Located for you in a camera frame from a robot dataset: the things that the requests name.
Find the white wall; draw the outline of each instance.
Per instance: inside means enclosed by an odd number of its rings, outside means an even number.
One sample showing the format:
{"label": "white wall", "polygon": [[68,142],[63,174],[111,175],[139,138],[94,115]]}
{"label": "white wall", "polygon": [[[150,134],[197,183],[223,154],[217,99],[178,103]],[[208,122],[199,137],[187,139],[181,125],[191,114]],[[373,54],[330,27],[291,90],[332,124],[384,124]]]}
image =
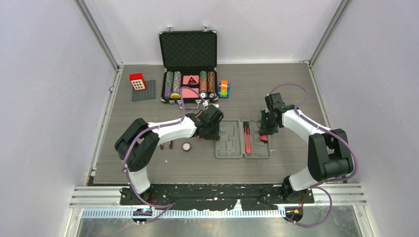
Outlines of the white wall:
{"label": "white wall", "polygon": [[310,59],[340,0],[94,0],[125,64],[162,64],[158,33],[218,31],[219,62]]}
{"label": "white wall", "polygon": [[352,1],[315,72],[348,133],[379,236],[418,236],[419,2]]}
{"label": "white wall", "polygon": [[0,3],[0,235],[62,236],[114,75],[73,0]]}

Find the open black case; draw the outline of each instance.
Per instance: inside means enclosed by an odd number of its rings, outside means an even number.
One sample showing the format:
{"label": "open black case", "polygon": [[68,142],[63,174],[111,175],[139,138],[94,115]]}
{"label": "open black case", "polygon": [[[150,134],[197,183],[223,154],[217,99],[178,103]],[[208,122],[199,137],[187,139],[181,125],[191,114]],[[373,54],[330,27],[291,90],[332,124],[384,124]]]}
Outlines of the open black case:
{"label": "open black case", "polygon": [[[168,104],[180,104],[180,99],[165,98],[165,84],[167,72],[179,71],[183,76],[199,75],[201,71],[215,72],[215,93],[216,97],[210,98],[208,93],[204,99],[210,102],[218,101],[218,80],[217,80],[217,32],[216,31],[172,31],[160,32],[160,47],[162,50],[163,65],[165,74],[161,101]],[[191,88],[199,88],[199,85],[188,85]],[[184,98],[185,103],[199,103],[196,98]]]}

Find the gray baseplate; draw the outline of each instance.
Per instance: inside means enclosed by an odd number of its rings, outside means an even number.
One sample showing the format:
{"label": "gray baseplate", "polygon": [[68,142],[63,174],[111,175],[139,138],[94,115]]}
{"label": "gray baseplate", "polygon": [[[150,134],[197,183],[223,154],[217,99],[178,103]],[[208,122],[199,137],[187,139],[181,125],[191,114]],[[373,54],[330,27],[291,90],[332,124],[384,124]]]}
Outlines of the gray baseplate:
{"label": "gray baseplate", "polygon": [[[245,152],[245,137],[243,123],[249,123],[251,137],[251,153]],[[268,143],[263,143],[259,138],[260,121],[257,120],[228,120],[220,123],[220,140],[215,143],[215,157],[219,159],[241,158],[270,158],[271,145],[268,136]]]}
{"label": "gray baseplate", "polygon": [[132,101],[151,100],[156,98],[156,81],[146,80],[146,90],[134,90],[132,88]]}

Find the poker chip case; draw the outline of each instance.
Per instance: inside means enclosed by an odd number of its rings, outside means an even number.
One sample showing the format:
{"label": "poker chip case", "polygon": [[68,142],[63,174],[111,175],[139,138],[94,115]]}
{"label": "poker chip case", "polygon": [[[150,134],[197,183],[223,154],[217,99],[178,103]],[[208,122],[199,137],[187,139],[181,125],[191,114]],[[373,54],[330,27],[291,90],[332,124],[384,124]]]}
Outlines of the poker chip case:
{"label": "poker chip case", "polygon": [[[163,76],[163,86],[161,93],[161,101],[167,104],[180,104],[180,98],[168,98],[170,91],[170,83],[173,87],[172,94],[176,94],[174,89],[178,89],[176,84],[176,75],[180,72],[181,78],[180,83],[182,86],[188,86],[194,90],[201,92],[199,84],[184,84],[184,76],[188,75],[200,75],[202,71],[214,72],[215,81],[212,80],[210,84],[215,82],[214,92],[208,91],[204,99],[209,99],[210,102],[218,101],[218,81],[217,81],[217,32],[204,30],[204,31],[167,31],[159,33],[160,47],[162,51],[163,65],[165,67],[165,73]],[[198,96],[186,98],[184,96],[185,103],[199,103],[201,100]]]}

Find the black triangle logo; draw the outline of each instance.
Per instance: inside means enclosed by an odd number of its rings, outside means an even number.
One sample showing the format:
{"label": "black triangle logo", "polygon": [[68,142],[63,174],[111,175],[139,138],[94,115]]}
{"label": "black triangle logo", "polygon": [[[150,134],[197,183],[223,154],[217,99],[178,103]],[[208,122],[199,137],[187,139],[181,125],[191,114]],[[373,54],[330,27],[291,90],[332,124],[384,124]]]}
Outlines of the black triangle logo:
{"label": "black triangle logo", "polygon": [[197,83],[198,82],[193,77],[191,77],[188,81],[188,84],[197,84]]}

